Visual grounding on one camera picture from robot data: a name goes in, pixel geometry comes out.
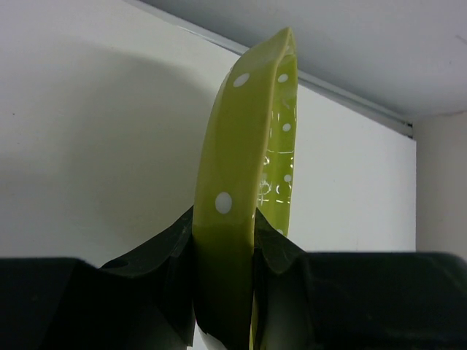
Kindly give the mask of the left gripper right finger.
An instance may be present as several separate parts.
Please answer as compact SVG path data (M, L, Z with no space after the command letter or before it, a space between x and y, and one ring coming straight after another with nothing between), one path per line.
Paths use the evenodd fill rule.
M464 349L466 262L307 252L255 218L255 349Z

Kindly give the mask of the green polka dot plate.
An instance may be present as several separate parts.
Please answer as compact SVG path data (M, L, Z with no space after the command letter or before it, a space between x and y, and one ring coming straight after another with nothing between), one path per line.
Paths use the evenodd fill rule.
M194 309L213 348L251 349L255 220L287 235L298 68L291 28L246 51L218 90L193 207Z

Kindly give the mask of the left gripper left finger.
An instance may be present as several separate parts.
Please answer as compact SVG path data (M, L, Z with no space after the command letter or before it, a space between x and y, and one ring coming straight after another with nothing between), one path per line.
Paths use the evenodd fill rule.
M101 267L1 260L3 349L186 349L193 342L193 212Z

